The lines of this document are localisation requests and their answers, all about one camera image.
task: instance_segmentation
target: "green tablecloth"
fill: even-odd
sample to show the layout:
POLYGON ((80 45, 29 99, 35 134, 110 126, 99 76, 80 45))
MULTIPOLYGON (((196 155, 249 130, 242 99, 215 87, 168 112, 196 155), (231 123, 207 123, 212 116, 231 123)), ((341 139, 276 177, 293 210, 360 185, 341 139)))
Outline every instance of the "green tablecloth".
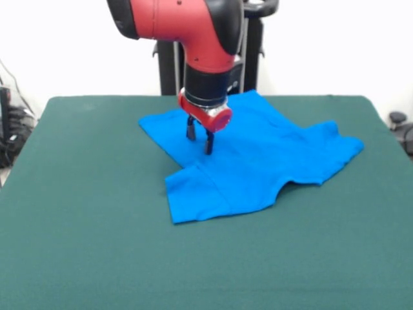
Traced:
POLYGON ((362 97, 270 97, 366 149, 261 212, 172 225, 173 97, 54 98, 0 193, 0 309, 413 309, 413 166, 362 97))

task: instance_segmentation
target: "black cable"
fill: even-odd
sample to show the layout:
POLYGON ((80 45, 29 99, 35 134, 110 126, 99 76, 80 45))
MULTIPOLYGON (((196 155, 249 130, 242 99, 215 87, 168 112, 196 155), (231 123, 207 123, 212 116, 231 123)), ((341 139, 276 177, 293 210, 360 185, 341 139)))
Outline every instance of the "black cable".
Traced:
POLYGON ((17 84, 17 79, 16 79, 15 76, 7 69, 7 67, 5 66, 5 64, 1 61, 1 58, 0 58, 0 65, 6 70, 7 74, 12 77, 12 79, 14 80, 15 89, 17 90, 17 93, 19 94, 21 100, 22 100, 23 103, 26 105, 27 109, 35 116, 34 111, 32 110, 32 108, 30 107, 30 105, 27 103, 26 99, 23 97, 23 95, 22 95, 21 92, 20 92, 19 84, 17 84))

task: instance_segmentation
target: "table surface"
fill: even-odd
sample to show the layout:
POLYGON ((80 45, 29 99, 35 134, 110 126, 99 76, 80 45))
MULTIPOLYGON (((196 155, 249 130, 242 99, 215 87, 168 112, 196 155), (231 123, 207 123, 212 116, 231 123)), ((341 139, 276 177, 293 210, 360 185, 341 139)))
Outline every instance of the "table surface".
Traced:
POLYGON ((365 150, 264 211, 173 225, 180 167, 137 120, 175 98, 52 99, 0 194, 0 309, 413 309, 413 165, 371 102, 268 100, 365 150))

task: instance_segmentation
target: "shirt sleeve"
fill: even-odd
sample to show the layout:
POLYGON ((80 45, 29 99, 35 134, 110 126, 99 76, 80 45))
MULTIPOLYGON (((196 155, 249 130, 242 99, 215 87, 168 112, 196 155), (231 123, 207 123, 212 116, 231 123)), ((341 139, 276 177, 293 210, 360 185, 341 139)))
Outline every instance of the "shirt sleeve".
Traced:
POLYGON ((228 202, 197 165, 167 177, 166 189, 174 224, 231 215, 228 202))

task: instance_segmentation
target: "t-shirt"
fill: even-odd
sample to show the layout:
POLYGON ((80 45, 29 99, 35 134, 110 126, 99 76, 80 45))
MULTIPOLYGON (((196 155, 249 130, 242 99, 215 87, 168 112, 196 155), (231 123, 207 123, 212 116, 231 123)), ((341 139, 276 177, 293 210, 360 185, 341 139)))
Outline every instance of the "t-shirt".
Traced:
POLYGON ((364 144, 343 137, 334 121, 301 128, 255 90, 228 97, 233 116, 204 153, 205 129, 186 137, 188 114, 171 110, 139 120, 143 130, 182 170, 166 178, 173 223, 246 214, 274 204, 288 182, 322 185, 364 144))

